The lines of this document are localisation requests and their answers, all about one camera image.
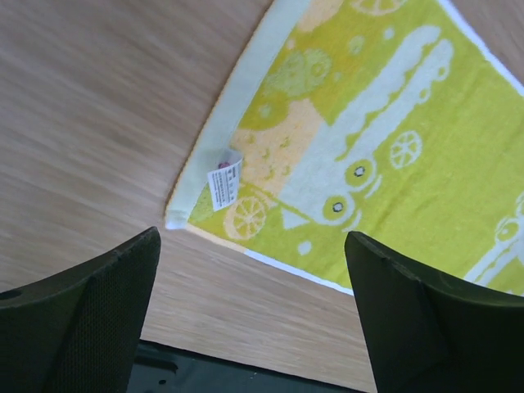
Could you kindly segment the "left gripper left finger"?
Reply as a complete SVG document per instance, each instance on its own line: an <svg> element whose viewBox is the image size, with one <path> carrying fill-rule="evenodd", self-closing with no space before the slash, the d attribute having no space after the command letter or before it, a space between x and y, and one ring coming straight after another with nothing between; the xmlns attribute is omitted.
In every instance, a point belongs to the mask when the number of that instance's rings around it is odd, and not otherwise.
<svg viewBox="0 0 524 393"><path fill-rule="evenodd" d="M151 227L91 260L1 294L3 392L124 392L161 239Z"/></svg>

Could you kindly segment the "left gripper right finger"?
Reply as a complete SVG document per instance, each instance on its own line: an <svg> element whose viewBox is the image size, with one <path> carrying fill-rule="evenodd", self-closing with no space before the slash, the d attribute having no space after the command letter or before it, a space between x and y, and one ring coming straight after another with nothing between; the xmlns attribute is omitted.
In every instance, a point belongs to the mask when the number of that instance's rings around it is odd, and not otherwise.
<svg viewBox="0 0 524 393"><path fill-rule="evenodd" d="M380 392L521 392L523 299L351 232L346 263Z"/></svg>

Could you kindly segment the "yellow green patterned towel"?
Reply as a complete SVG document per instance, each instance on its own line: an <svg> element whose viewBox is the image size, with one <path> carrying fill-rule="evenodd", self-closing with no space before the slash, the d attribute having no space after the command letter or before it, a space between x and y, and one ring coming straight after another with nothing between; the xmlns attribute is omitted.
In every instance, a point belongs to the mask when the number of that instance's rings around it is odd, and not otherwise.
<svg viewBox="0 0 524 393"><path fill-rule="evenodd" d="M521 295L523 85L452 2L276 1L165 226L345 293L360 231Z"/></svg>

